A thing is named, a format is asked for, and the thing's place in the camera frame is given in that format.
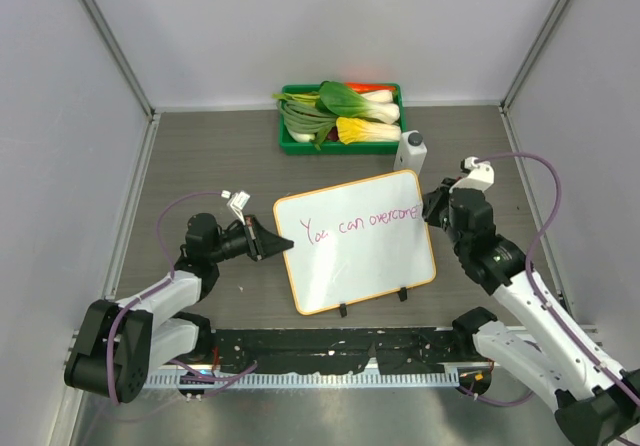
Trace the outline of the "orange-framed whiteboard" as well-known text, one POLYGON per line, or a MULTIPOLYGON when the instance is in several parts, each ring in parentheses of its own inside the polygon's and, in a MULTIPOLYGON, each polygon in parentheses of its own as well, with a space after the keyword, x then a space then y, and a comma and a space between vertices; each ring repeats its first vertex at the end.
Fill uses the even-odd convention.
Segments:
POLYGON ((431 283, 436 263, 415 172, 402 170, 283 197, 273 206, 301 315, 431 283))

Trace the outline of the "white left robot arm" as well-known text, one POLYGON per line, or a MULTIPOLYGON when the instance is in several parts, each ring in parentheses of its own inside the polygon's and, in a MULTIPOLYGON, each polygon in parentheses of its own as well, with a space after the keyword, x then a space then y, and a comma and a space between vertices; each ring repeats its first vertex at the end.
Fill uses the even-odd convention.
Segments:
POLYGON ((227 228, 209 213, 192 216, 180 255, 163 279, 136 295, 88 307, 66 362, 65 384, 130 403, 164 364, 181 356, 205 363, 213 351, 211 323, 187 309, 213 290, 220 263, 238 256, 261 261, 293 246, 253 215, 227 228))

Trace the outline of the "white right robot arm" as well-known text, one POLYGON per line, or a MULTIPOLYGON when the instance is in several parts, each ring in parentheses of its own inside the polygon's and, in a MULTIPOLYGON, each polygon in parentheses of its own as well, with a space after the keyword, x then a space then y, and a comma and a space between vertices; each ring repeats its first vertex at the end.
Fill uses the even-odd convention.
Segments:
POLYGON ((496 231, 484 193, 446 178, 424 195, 423 219, 450 239, 463 271, 508 309, 531 335, 527 343, 488 310, 453 322, 451 346, 465 361, 480 355, 526 385, 574 445, 606 445, 639 423, 639 373, 597 345, 559 304, 525 254, 496 231))

